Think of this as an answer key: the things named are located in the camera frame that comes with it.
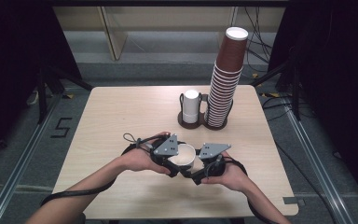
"black strap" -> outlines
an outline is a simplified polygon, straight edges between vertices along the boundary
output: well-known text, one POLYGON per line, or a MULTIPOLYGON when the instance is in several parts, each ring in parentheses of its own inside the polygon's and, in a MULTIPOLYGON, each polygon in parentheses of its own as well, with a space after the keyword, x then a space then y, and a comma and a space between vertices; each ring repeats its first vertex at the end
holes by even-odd
MULTIPOLYGON (((230 158, 230 160, 225 160, 225 161, 221 161, 221 162, 223 162, 223 163, 233 163, 233 164, 237 165, 238 167, 240 167, 244 174, 248 175, 248 173, 246 172, 245 167, 239 161, 236 161, 236 160, 230 158)), ((249 201, 248 201, 248 204, 249 204, 249 208, 251 209, 251 211, 255 215, 255 217, 260 219, 262 222, 267 223, 267 224, 277 224, 276 222, 273 222, 273 221, 269 220, 268 218, 263 217, 261 214, 259 214, 249 201)))
POLYGON ((115 183, 115 180, 116 179, 114 179, 111 182, 107 183, 106 185, 103 185, 102 187, 99 187, 96 189, 70 190, 70 191, 63 191, 63 192, 50 194, 48 197, 46 197, 42 201, 42 203, 40 203, 40 206, 43 206, 45 203, 48 203, 49 201, 58 199, 58 198, 85 196, 85 195, 101 193, 102 191, 109 189, 115 183))
MULTIPOLYGON (((137 148, 140 144, 145 143, 151 139, 156 139, 156 138, 162 138, 164 136, 161 135, 157 135, 157 136, 153 136, 150 138, 146 138, 144 140, 141 140, 140 138, 137 139, 137 141, 134 144, 130 144, 126 149, 124 149, 123 153, 121 155, 126 154, 127 152, 137 148)), ((84 190, 68 190, 68 191, 62 191, 62 192, 58 192, 58 193, 54 193, 54 194, 50 194, 48 197, 46 197, 41 203, 40 206, 43 206, 45 203, 48 203, 51 200, 54 199, 59 199, 59 198, 65 198, 65 197, 76 197, 76 196, 86 196, 86 195, 92 195, 92 194, 98 194, 101 193, 107 189, 109 189, 110 187, 112 187, 112 185, 115 183, 116 179, 113 179, 112 181, 110 181, 109 183, 98 187, 96 189, 84 189, 84 190)))

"person's right hand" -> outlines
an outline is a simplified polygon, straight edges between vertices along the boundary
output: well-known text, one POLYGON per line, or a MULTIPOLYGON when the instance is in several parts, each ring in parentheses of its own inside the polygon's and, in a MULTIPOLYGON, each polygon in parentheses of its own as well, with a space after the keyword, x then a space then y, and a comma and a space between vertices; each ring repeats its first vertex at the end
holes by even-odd
MULTIPOLYGON (((227 152, 222 152, 225 160, 231 160, 227 152)), ((202 184, 221 184, 228 189, 243 192, 247 184, 251 180, 249 177, 235 164, 227 163, 225 172, 220 176, 210 176, 201 180, 202 184)))

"floor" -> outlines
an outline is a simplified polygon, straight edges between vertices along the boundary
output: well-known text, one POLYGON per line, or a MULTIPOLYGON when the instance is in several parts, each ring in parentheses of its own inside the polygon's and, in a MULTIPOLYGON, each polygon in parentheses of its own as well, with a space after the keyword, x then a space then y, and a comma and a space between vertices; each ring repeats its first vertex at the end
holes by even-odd
MULTIPOLYGON (((273 45, 274 34, 262 36, 263 41, 273 45)), ((137 32, 130 33, 120 59, 112 61, 104 33, 67 32, 66 37, 84 80, 94 86, 208 85, 219 50, 217 33, 137 32)), ((251 45, 250 49, 268 57, 257 44, 251 45)), ((268 66, 252 54, 246 54, 244 64, 241 85, 263 76, 268 66)), ((260 104, 276 93, 274 85, 278 78, 256 87, 260 104)), ((38 107, 37 102, 33 104, 33 94, 29 107, 21 113, 5 139, 7 146, 0 148, 0 195, 7 193, 7 200, 0 201, 0 223, 23 223, 54 187, 90 95, 71 82, 63 80, 62 83, 66 88, 65 95, 48 98, 50 113, 47 122, 37 124, 38 107), (59 122, 62 127, 69 128, 66 136, 56 129, 59 122)), ((301 98, 300 102, 300 122, 291 118, 290 101, 285 102, 285 98, 273 98, 265 105, 268 125, 282 148, 282 162, 300 208, 299 213, 289 219, 294 223, 358 223, 358 186, 345 164, 333 155, 334 146, 320 126, 317 115, 307 105, 306 98, 301 98), (327 182, 331 181, 347 209, 332 211, 335 219, 327 209, 335 208, 332 201, 328 201, 330 193, 325 191, 325 181, 310 160, 311 155, 305 147, 307 143, 300 141, 298 127, 305 130, 311 151, 315 152, 327 174, 327 182), (349 221, 340 221, 339 212, 347 213, 349 221)), ((215 221, 219 220, 207 220, 206 223, 215 221)), ((261 223, 253 217, 246 217, 245 221, 261 223)), ((88 220, 87 223, 102 222, 88 220)))

